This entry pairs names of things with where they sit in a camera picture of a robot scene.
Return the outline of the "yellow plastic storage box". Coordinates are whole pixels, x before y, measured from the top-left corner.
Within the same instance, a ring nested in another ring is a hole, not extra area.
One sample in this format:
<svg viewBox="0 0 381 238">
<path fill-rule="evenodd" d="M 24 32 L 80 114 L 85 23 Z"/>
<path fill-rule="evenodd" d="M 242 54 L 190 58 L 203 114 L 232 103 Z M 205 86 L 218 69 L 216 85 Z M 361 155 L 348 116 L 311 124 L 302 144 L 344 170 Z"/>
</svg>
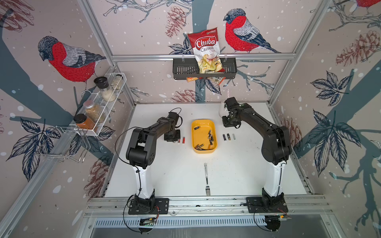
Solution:
<svg viewBox="0 0 381 238">
<path fill-rule="evenodd" d="M 215 124 L 212 120 L 195 120 L 191 124 L 191 144 L 197 154 L 213 153 L 217 147 Z"/>
</svg>

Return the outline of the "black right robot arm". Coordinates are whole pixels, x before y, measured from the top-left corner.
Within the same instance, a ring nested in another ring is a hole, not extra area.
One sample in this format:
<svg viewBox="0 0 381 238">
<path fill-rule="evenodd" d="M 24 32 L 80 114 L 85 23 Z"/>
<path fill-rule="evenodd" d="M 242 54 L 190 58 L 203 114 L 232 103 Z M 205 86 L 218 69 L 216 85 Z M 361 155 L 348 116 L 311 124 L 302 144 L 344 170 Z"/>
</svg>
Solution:
<svg viewBox="0 0 381 238">
<path fill-rule="evenodd" d="M 269 162 L 269 171 L 262 189 L 261 207 L 268 209 L 283 203 L 284 193 L 281 183 L 292 149 L 288 128 L 271 123 L 249 104 L 239 104 L 234 97 L 226 99 L 224 107 L 229 112 L 222 117 L 224 127 L 238 129 L 241 122 L 246 122 L 263 138 L 261 152 L 264 159 Z"/>
</svg>

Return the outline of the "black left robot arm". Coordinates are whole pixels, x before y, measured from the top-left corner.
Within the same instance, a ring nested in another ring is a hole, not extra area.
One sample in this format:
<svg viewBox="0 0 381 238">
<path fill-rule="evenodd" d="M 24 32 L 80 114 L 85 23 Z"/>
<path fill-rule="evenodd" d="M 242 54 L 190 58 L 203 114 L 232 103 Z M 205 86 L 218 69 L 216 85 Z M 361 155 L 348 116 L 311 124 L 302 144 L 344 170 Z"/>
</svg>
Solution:
<svg viewBox="0 0 381 238">
<path fill-rule="evenodd" d="M 147 128 L 136 128 L 132 131 L 126 152 L 126 159 L 134 168 L 137 181 L 137 194 L 134 204 L 152 210 L 155 204 L 155 190 L 148 170 L 155 155 L 157 140 L 164 136 L 166 142 L 177 142 L 181 132 L 177 123 L 183 120 L 178 113 L 170 111 L 167 117 L 161 117 Z"/>
</svg>

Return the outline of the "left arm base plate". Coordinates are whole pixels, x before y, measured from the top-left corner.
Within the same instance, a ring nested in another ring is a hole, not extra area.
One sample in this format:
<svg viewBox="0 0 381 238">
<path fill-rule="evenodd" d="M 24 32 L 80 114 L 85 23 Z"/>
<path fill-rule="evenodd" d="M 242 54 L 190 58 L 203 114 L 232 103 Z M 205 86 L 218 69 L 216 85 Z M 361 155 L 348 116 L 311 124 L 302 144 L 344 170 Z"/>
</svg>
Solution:
<svg viewBox="0 0 381 238">
<path fill-rule="evenodd" d="M 168 214 L 168 198 L 134 198 L 127 205 L 129 215 Z"/>
</svg>

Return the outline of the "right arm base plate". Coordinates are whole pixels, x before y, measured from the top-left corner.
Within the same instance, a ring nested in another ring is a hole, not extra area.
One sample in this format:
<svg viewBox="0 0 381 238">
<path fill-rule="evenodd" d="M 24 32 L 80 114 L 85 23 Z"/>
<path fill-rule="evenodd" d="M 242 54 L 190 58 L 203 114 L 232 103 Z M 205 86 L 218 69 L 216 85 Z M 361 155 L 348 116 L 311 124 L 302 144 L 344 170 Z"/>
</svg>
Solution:
<svg viewBox="0 0 381 238">
<path fill-rule="evenodd" d="M 249 213 L 288 213 L 288 207 L 283 196 L 246 197 Z"/>
</svg>

